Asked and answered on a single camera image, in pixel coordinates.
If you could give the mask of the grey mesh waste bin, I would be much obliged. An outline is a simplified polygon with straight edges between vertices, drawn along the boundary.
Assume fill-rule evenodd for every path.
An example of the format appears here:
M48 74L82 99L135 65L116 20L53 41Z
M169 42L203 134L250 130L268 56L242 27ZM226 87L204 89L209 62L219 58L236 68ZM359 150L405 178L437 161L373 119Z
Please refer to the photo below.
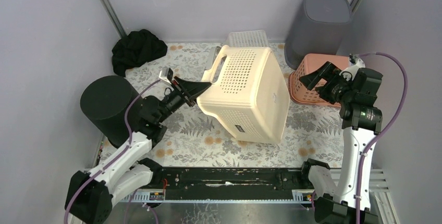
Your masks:
M285 61L296 70L310 53L335 55L352 24L348 0L302 0L285 40Z

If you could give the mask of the cream plastic storage basket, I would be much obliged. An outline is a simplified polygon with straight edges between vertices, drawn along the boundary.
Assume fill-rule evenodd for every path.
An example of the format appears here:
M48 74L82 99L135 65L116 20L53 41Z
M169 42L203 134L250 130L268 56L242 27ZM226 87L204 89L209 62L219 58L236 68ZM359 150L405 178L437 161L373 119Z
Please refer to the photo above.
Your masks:
M199 108L236 140L280 143L290 96L269 47L224 45L202 81L211 86L197 98Z

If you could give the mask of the white perforated plastic basket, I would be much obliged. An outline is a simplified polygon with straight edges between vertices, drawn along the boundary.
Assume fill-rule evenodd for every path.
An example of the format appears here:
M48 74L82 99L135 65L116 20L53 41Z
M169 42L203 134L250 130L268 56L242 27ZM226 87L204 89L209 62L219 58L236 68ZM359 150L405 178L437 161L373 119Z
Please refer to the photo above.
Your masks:
M230 47L269 47L264 30L230 32L224 44Z

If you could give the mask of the large black round bin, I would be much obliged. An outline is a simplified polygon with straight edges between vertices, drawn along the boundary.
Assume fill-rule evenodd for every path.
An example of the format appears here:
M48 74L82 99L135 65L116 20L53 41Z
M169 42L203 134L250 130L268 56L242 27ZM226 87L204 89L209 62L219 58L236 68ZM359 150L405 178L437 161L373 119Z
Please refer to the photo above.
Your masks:
M120 76L105 76L92 82L82 93L80 107L84 115L108 138L111 145L119 148L129 137L125 124L125 112L132 131L139 129L142 98L139 93Z

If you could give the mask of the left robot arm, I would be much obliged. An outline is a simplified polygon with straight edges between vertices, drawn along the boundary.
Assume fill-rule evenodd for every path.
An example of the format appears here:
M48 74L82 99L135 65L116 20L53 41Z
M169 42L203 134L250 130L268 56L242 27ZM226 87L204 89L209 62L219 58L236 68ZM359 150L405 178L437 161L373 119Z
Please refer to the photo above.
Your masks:
M129 86L126 95L112 95L117 85L128 85L118 76L100 78L90 84L80 103L92 110L99 101L93 93L103 97L103 117L92 121L105 134L119 137L117 151L103 163L88 172L78 171L70 180L66 198L64 223L75 216L85 223L103 223L113 207L141 186L155 188L162 180L161 173L137 160L148 153L164 136L163 121L182 105L193 106L197 98L210 86L210 82L192 82L178 77L166 77L171 92L158 99L142 97Z

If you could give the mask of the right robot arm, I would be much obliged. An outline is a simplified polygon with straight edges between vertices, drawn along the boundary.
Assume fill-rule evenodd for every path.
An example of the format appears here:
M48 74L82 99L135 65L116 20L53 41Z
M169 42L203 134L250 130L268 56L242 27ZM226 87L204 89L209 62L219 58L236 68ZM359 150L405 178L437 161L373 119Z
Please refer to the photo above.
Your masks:
M316 71L300 77L321 99L340 104L344 155L338 184L331 179L327 163L308 159L299 174L300 184L311 189L317 223L378 223L371 212L369 182L373 147L380 134L382 111L374 106L382 74L354 64L346 70L327 61Z

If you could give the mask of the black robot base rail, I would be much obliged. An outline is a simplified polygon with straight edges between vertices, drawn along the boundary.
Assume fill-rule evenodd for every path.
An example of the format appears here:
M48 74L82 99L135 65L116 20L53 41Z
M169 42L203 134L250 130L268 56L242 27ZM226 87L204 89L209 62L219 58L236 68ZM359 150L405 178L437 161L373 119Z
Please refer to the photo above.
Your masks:
M166 200L291 200L294 190L313 190L296 168L163 167L143 190L165 193Z

